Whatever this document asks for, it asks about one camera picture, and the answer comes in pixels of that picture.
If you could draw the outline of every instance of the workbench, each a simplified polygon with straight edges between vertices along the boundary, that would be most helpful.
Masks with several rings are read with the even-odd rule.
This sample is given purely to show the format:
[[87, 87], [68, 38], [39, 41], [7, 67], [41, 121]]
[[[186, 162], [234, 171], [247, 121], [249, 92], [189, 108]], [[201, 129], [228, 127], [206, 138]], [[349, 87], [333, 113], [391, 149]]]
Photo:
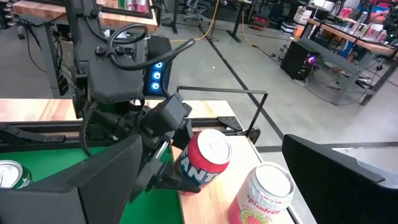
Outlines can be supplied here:
[[[338, 37], [341, 37], [347, 41], [354, 42], [356, 45], [361, 46], [367, 50], [366, 55], [361, 59], [361, 61], [355, 65], [344, 57], [337, 55], [333, 53], [331, 50], [325, 48], [324, 46], [318, 44], [313, 40], [313, 38], [319, 33], [320, 29], [327, 30], [328, 32], [331, 32], [332, 34], [337, 35]], [[335, 27], [322, 24], [319, 21], [316, 21], [314, 19], [308, 19], [307, 20], [307, 25], [304, 28], [303, 34], [299, 40], [299, 42], [306, 47], [319, 52], [320, 55], [326, 59], [329, 62], [334, 63], [335, 65], [338, 65], [341, 67], [344, 71], [350, 74], [349, 78], [343, 80], [341, 82], [341, 89], [337, 91], [337, 93], [334, 95], [332, 99], [332, 103], [334, 105], [339, 105], [340, 100], [347, 95], [348, 93], [357, 93], [357, 94], [363, 94], [363, 95], [369, 95], [369, 96], [374, 96], [380, 88], [383, 86], [384, 82], [387, 82], [389, 77], [394, 73], [395, 69], [392, 71], [392, 73], [385, 73], [382, 77], [381, 80], [383, 83], [375, 84], [372, 88], [368, 88], [366, 91], [365, 90], [359, 90], [357, 88], [353, 88], [356, 86], [355, 82], [359, 78], [359, 76], [362, 74], [362, 72], [369, 66], [369, 63], [371, 60], [374, 58], [376, 54], [378, 55], [391, 55], [394, 52], [394, 49], [391, 47], [383, 46], [383, 45], [378, 45], [378, 44], [372, 44], [366, 41], [363, 41], [361, 39], [356, 39], [352, 35], [349, 35], [342, 30], [339, 30]], [[365, 105], [368, 103], [369, 100], [366, 102], [362, 101], [361, 105]]]
[[[155, 106], [160, 101], [147, 101]], [[191, 107], [191, 118], [214, 118], [234, 116], [226, 101], [186, 101]], [[75, 112], [71, 100], [46, 99], [0, 99], [0, 122], [7, 121], [73, 121]], [[248, 172], [262, 162], [253, 143], [245, 136], [228, 136], [233, 149], [233, 157], [228, 168], [207, 185], [199, 194], [186, 197], [173, 190], [151, 190], [141, 193], [132, 203], [128, 203], [121, 223], [217, 223], [227, 224], [227, 210], [238, 192]], [[175, 159], [181, 153], [173, 147], [165, 152], [163, 161]], [[34, 152], [1, 153], [0, 159], [10, 159], [21, 163], [32, 172], [33, 181], [86, 159], [81, 149], [57, 149]], [[301, 223], [294, 210], [289, 207], [282, 212], [275, 224]]]
[[[97, 0], [98, 4], [105, 5], [107, 7], [117, 7], [117, 1], [111, 0]], [[33, 24], [42, 24], [59, 17], [59, 19], [53, 21], [54, 24], [68, 24], [66, 10], [63, 6], [56, 6], [51, 4], [43, 4], [31, 1], [19, 1], [12, 5], [14, 13], [17, 14], [21, 19], [25, 19]], [[146, 19], [134, 16], [124, 16], [119, 14], [101, 13], [99, 16], [99, 22], [102, 29], [115, 30], [118, 27], [122, 27], [131, 23], [143, 24], [148, 28], [148, 33], [154, 33], [158, 24], [154, 10], [151, 10], [152, 18]], [[40, 27], [33, 27], [34, 32], [40, 42], [42, 55], [45, 63], [45, 71], [47, 72], [48, 80], [50, 83], [50, 89], [54, 98], [61, 98], [60, 91], [58, 89], [57, 77], [59, 69], [56, 66], [55, 46], [52, 37], [51, 25], [46, 24]], [[130, 32], [140, 32], [140, 30], [130, 30]], [[135, 44], [127, 45], [127, 47], [133, 47], [135, 49], [135, 56], [137, 63], [145, 61], [145, 41], [139, 41]]]

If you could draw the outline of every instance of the can lid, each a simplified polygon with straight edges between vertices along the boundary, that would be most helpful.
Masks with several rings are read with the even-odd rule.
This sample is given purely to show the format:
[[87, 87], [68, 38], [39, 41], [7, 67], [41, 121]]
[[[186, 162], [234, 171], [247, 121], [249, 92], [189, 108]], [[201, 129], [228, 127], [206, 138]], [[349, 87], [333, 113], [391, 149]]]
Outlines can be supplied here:
[[231, 160], [231, 146], [221, 131], [215, 129], [202, 131], [198, 137], [198, 147], [203, 157], [213, 164], [222, 165]]
[[15, 161], [0, 161], [0, 188], [13, 187], [22, 176], [22, 166]]
[[262, 188], [278, 197], [286, 197], [294, 190], [292, 176], [273, 162], [264, 162], [257, 166], [256, 178]]

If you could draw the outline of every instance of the green mat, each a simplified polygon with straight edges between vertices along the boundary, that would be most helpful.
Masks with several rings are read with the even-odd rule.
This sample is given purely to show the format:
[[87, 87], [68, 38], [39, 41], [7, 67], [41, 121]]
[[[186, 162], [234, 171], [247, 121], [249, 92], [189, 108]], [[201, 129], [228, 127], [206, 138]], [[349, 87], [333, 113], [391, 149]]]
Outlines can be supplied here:
[[[92, 153], [103, 148], [92, 148]], [[0, 160], [13, 160], [32, 172], [33, 181], [39, 181], [58, 171], [66, 169], [86, 159], [81, 149], [57, 149], [35, 152], [0, 153]], [[171, 160], [172, 155], [166, 150], [162, 161]], [[182, 223], [182, 215], [178, 195], [173, 190], [151, 190], [141, 193], [133, 203], [127, 203], [121, 219], [122, 224], [128, 223]]]

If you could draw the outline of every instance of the blue led light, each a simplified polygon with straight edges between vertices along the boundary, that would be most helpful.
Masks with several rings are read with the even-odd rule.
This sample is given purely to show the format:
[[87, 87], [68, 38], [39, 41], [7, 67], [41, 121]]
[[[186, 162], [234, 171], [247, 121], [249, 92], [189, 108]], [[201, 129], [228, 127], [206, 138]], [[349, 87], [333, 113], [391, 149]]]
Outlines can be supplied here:
[[152, 73], [152, 78], [154, 80], [159, 80], [160, 79], [160, 72], [154, 72]]
[[159, 62], [159, 63], [155, 64], [154, 66], [155, 66], [155, 68], [160, 69], [163, 67], [163, 62]]
[[150, 84], [150, 88], [151, 88], [151, 90], [153, 90], [153, 91], [159, 90], [159, 87], [160, 87], [160, 85], [159, 85], [158, 82], [153, 82], [152, 84]]

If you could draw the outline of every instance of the gray floor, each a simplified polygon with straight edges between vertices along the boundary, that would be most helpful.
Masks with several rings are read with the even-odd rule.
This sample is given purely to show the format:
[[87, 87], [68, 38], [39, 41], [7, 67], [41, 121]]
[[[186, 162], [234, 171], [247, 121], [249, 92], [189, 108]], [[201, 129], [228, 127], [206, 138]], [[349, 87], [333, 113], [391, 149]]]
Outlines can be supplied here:
[[[284, 134], [296, 134], [317, 143], [398, 141], [398, 126], [396, 125], [398, 123], [396, 110], [398, 87], [387, 83], [365, 107], [357, 103], [348, 106], [333, 106], [291, 80], [276, 63], [259, 50], [252, 48], [245, 41], [241, 29], [238, 37], [242, 43], [235, 42], [224, 31], [231, 27], [231, 24], [217, 23], [217, 30], [213, 36], [220, 41], [215, 42], [215, 45], [249, 89], [266, 90], [269, 93], [264, 109]], [[171, 40], [202, 36], [197, 27], [178, 25], [177, 28], [178, 35], [173, 34], [167, 27], [160, 27], [156, 34], [165, 35]], [[248, 32], [272, 37], [248, 35], [251, 42], [276, 54], [279, 54], [279, 49], [287, 43], [283, 38], [285, 35], [280, 32], [258, 33], [251, 30]], [[0, 42], [6, 43], [0, 46], [2, 59], [0, 60], [2, 71], [0, 97], [51, 98], [47, 75], [36, 69], [30, 62], [26, 40], [17, 38], [16, 29], [0, 31]], [[173, 42], [172, 46], [176, 47], [179, 44], [181, 42]], [[40, 50], [32, 40], [31, 47], [34, 60], [44, 68]], [[64, 44], [64, 50], [70, 52], [70, 45]], [[320, 80], [328, 80], [330, 77], [322, 72], [317, 72], [314, 76], [316, 80], [311, 78], [308, 81], [308, 88], [330, 100], [333, 90], [317, 85]], [[395, 81], [398, 83], [397, 75], [391, 79], [391, 82], [395, 83]], [[179, 85], [242, 89], [207, 40], [197, 41], [192, 48], [174, 60], [169, 89], [173, 92]], [[192, 91], [183, 91], [182, 95], [186, 100], [227, 100], [245, 128], [249, 126], [256, 110], [256, 106], [247, 95]], [[357, 97], [358, 95], [353, 95], [352, 98], [345, 99], [345, 102], [356, 100]], [[260, 115], [256, 126], [262, 132], [257, 146], [281, 145], [282, 141], [265, 117]], [[347, 152], [347, 154], [358, 156], [356, 155], [358, 152], [351, 154]], [[372, 159], [377, 160], [378, 164], [382, 164], [385, 158], [377, 159], [379, 154], [374, 152], [376, 150], [372, 153], [364, 152], [358, 157], [369, 160], [371, 156]], [[280, 152], [263, 153], [262, 156], [266, 161], [274, 161], [285, 166]], [[387, 168], [396, 172], [395, 168], [388, 166]], [[315, 223], [299, 192], [295, 194], [293, 206], [304, 223]]]

